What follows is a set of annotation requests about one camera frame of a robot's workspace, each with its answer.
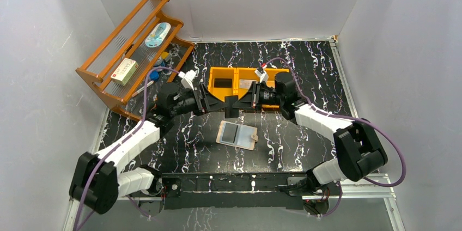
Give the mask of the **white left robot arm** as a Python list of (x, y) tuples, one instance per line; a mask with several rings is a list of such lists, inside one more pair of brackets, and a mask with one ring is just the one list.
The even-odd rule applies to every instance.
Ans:
[(172, 127), (175, 117), (193, 113), (231, 112), (234, 97), (224, 101), (212, 95), (204, 84), (193, 89), (173, 82), (161, 86), (155, 101), (148, 103), (144, 119), (109, 147), (95, 154), (82, 154), (76, 164), (69, 195), (81, 204), (104, 214), (120, 197), (138, 191), (151, 195), (164, 192), (162, 173), (147, 165), (126, 172), (126, 165), (151, 144), (159, 141)]

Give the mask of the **white leather card holder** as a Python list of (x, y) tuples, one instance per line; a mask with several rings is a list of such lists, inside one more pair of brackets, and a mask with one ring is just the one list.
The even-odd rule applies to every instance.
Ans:
[(258, 142), (256, 127), (222, 120), (218, 128), (216, 143), (230, 147), (254, 150)]

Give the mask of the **black credit card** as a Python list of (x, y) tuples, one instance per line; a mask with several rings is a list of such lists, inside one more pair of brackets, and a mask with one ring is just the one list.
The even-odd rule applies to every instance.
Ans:
[(225, 104), (225, 118), (237, 118), (239, 116), (239, 109), (234, 108), (233, 105), (239, 100), (237, 95), (230, 95), (224, 98)]

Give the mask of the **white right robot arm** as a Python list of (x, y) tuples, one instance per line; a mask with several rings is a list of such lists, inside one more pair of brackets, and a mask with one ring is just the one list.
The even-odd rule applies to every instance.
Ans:
[(336, 118), (315, 110), (302, 97), (289, 72), (277, 73), (274, 87), (264, 81), (252, 82), (233, 108), (260, 111), (264, 105), (278, 106), (285, 119), (321, 134), (335, 145), (334, 159), (309, 169), (305, 179), (288, 185), (286, 190), (303, 187), (314, 192), (336, 181), (359, 181), (388, 162), (375, 130), (367, 122)]

